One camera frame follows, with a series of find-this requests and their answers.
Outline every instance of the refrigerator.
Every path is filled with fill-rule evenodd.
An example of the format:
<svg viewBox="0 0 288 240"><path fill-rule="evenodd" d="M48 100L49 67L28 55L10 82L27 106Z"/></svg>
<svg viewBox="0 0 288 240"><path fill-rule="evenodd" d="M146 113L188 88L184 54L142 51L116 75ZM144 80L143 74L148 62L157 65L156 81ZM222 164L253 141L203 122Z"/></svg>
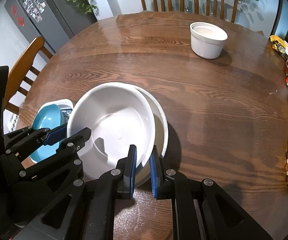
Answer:
<svg viewBox="0 0 288 240"><path fill-rule="evenodd" d="M93 13L85 15L65 0L6 0L5 9L28 42L41 36L52 54L97 21Z"/></svg>

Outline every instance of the refrigerator door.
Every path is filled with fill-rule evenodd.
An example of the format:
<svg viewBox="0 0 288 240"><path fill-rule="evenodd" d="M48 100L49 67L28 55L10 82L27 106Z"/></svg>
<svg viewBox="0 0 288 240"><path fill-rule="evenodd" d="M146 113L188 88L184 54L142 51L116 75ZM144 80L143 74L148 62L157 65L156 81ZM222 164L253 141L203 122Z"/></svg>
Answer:
<svg viewBox="0 0 288 240"><path fill-rule="evenodd" d="M29 43L31 43L34 38L42 36L36 29L35 25L31 22L26 12L23 11L21 5L18 3L17 0L6 0L4 6L13 22L16 24L18 29L21 31L21 33L24 35L24 37ZM52 54L55 54L55 52L50 48L47 42L45 42L44 46ZM44 55L44 53L40 52L39 54L46 62L49 61L49 59Z"/></svg>
<svg viewBox="0 0 288 240"><path fill-rule="evenodd" d="M58 13L53 0L18 0L18 3L54 52L69 41L69 36L73 36L69 28L64 30L59 23L63 17Z"/></svg>
<svg viewBox="0 0 288 240"><path fill-rule="evenodd" d="M83 14L74 3L65 0L53 1L74 35L97 22L94 14Z"/></svg>

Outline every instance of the large white bowl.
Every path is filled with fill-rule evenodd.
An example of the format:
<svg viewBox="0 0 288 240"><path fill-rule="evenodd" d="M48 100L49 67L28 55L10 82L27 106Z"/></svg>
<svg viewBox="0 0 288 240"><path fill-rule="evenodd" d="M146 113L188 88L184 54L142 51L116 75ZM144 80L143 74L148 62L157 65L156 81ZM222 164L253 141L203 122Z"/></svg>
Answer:
<svg viewBox="0 0 288 240"><path fill-rule="evenodd" d="M88 91L77 102L67 125L67 136L89 127L91 138L78 155L85 180L97 179L127 157L137 146L136 167L146 164L155 140L153 112L145 97L123 83L105 83Z"/></svg>
<svg viewBox="0 0 288 240"><path fill-rule="evenodd" d="M190 25L191 47L200 57L213 59L217 58L227 39L227 33L220 27L205 23L195 22Z"/></svg>
<svg viewBox="0 0 288 240"><path fill-rule="evenodd" d="M142 89L141 87L137 86L133 87L142 93L142 95L146 98L152 109L155 121L154 144L156 145L159 157L164 157L168 143L168 126L165 113L161 105L155 99L155 97L153 97L150 93L148 93L145 89ZM151 174L150 174L149 162L147 162L146 164L144 164L141 170L139 168L138 171L136 170L135 187L142 185L150 178L150 176Z"/></svg>

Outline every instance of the photo collage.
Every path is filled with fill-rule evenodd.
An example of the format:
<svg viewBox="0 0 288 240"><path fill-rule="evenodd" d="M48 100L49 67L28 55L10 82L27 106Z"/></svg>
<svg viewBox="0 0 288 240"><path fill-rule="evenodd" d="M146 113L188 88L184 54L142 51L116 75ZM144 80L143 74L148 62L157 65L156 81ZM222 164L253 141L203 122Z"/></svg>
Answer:
<svg viewBox="0 0 288 240"><path fill-rule="evenodd" d="M43 20L41 13L45 10L45 2L41 2L41 0L23 0L23 7L36 22Z"/></svg>

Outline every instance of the round dining table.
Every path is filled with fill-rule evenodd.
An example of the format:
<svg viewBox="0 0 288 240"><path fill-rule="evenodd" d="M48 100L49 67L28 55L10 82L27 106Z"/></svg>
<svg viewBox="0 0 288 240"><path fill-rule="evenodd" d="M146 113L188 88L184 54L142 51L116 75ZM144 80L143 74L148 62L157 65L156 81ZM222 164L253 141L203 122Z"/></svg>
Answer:
<svg viewBox="0 0 288 240"><path fill-rule="evenodd" d="M228 35L217 59L191 49L189 26L199 21ZM105 82L142 87L166 114L171 167L190 179L216 181L280 240L288 234L284 64L266 37L215 17L120 15L86 28L52 57L21 106L17 127L31 125L44 103L77 103ZM114 239L172 239L172 229L171 201L155 200L150 180L135 189L133 200L116 201Z"/></svg>

